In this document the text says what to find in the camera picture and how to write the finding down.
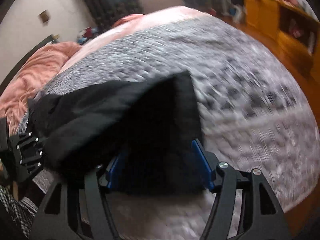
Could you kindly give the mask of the black quilted pants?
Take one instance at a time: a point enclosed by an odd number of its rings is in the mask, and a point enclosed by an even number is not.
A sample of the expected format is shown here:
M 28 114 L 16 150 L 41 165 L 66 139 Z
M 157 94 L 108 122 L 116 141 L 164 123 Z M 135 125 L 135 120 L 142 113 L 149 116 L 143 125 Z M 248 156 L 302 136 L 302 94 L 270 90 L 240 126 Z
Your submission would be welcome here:
M 44 165 L 66 182 L 119 158 L 120 192 L 159 196 L 203 189 L 191 151 L 203 135 L 188 71 L 48 94 L 29 102 L 27 129 L 44 138 Z

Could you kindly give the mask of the checkered shirt sleeve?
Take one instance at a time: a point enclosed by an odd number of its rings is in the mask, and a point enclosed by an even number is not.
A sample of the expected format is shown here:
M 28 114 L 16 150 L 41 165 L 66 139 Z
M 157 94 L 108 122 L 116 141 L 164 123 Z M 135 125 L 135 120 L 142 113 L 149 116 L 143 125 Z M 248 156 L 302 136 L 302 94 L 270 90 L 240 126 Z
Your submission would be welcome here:
M 9 229 L 14 236 L 29 239 L 38 207 L 27 197 L 17 201 L 1 186 L 1 223 L 3 229 Z

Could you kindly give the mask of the orange wooden cabinet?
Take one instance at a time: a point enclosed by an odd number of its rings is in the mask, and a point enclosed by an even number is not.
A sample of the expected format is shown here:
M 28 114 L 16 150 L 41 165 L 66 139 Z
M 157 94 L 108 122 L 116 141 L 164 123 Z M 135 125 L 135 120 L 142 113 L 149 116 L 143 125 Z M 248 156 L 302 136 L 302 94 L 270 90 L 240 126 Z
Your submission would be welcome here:
M 298 70 L 319 82 L 319 21 L 283 0 L 244 0 L 246 25 L 274 41 Z

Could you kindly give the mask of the small wall switch box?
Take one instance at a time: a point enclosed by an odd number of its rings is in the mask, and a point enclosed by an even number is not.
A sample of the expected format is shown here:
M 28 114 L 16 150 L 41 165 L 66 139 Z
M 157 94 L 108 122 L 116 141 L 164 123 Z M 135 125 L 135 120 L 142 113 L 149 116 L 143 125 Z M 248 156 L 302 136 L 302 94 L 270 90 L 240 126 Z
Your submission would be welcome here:
M 50 15 L 48 10 L 44 10 L 39 14 L 39 18 L 43 24 L 47 24 L 50 20 Z

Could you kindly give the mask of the pink pillow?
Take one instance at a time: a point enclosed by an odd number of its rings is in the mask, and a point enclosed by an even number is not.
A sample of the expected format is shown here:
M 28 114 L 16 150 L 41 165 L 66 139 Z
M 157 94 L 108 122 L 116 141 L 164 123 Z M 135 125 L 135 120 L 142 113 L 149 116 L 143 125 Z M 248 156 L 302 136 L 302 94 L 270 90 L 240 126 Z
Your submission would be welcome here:
M 131 15 L 122 17 L 121 19 L 117 20 L 117 21 L 112 25 L 112 28 L 115 28 L 115 27 L 120 26 L 120 25 L 122 25 L 122 24 L 124 24 L 124 23 L 130 22 L 130 21 L 132 21 L 132 20 L 136 20 L 136 19 L 142 18 L 142 17 L 144 17 L 144 16 L 145 16 L 144 14 L 131 14 Z

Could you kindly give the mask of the cluttered nightstand items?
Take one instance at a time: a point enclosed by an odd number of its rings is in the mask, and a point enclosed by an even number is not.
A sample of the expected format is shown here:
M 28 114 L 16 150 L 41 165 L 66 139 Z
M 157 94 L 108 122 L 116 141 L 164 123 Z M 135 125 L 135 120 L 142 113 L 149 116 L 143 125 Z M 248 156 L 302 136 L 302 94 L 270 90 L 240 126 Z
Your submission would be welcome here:
M 86 42 L 94 39 L 99 35 L 99 29 L 97 27 L 88 27 L 78 32 L 76 42 L 80 45 L 84 45 Z

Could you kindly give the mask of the black bed headboard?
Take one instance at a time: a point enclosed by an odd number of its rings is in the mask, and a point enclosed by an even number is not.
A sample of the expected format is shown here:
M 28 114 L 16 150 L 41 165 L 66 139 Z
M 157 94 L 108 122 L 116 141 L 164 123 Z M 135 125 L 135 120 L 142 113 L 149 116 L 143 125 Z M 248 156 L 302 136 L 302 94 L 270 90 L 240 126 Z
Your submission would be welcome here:
M 43 41 L 41 41 L 39 44 L 37 44 L 31 51 L 29 51 L 22 59 L 15 65 L 14 68 L 9 72 L 9 74 L 6 76 L 6 78 L 3 80 L 0 86 L 0 95 L 2 95 L 9 85 L 9 83 L 13 80 L 13 78 L 16 76 L 16 74 L 21 70 L 23 65 L 26 63 L 26 61 L 31 57 L 37 50 L 40 48 L 47 46 L 49 44 L 55 44 L 58 43 L 59 35 L 49 35 L 47 38 L 45 38 Z

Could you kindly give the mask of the pink fleece blanket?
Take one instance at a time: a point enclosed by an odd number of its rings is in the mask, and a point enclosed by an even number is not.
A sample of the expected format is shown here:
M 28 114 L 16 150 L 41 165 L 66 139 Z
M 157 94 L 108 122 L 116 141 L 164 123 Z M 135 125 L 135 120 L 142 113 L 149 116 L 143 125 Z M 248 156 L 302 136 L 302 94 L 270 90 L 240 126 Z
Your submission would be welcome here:
M 9 83 L 1 95 L 1 117 L 6 117 L 9 134 L 15 134 L 27 112 L 27 100 L 62 69 L 63 65 L 79 50 L 75 42 L 61 42 L 38 49 Z

